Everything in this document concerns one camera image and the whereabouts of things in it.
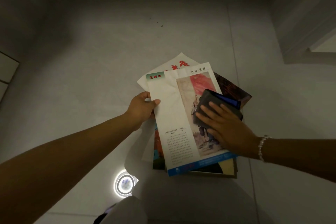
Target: floor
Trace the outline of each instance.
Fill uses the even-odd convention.
[[[183,52],[253,98],[245,122],[275,138],[336,138],[336,69],[284,65],[264,5],[205,2],[60,2],[1,103],[0,162],[123,113],[144,73]],[[189,223],[334,223],[336,185],[239,157],[238,178],[176,176],[143,160],[144,124],[36,223],[93,223],[118,202],[112,182],[135,175],[152,220]]]

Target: magazine page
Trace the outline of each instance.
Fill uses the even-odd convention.
[[[146,75],[152,99],[160,99],[155,118],[168,175],[208,166],[236,155],[221,147],[203,127],[193,124],[205,89],[222,93],[209,63]]]
[[[147,74],[155,73],[155,72],[161,72],[161,71],[170,71],[170,70],[176,70],[185,68],[187,66],[195,66],[198,65],[195,60],[187,57],[182,52],[174,57],[173,59],[167,61],[166,63],[162,64],[161,66],[158,66],[157,68],[154,68],[153,70],[149,71]],[[143,75],[137,83],[145,90],[149,91],[148,85],[147,85],[147,79],[146,75]]]

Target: red chinese characters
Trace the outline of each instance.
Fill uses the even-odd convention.
[[[180,60],[180,67],[181,66],[189,66],[187,62]]]

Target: left hand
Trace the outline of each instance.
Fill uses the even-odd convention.
[[[151,98],[148,91],[135,96],[125,112],[125,115],[127,115],[130,118],[130,121],[134,124],[135,130],[139,129],[144,121],[149,118],[154,118],[153,109],[161,102],[159,99],[146,102],[146,98]]]

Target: right hand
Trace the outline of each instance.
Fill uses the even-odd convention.
[[[220,107],[213,102],[209,105],[217,112],[214,113],[204,105],[201,109],[210,117],[196,113],[196,116],[208,124],[208,133],[212,134],[227,150],[248,158],[258,157],[258,138],[229,108],[221,104]]]

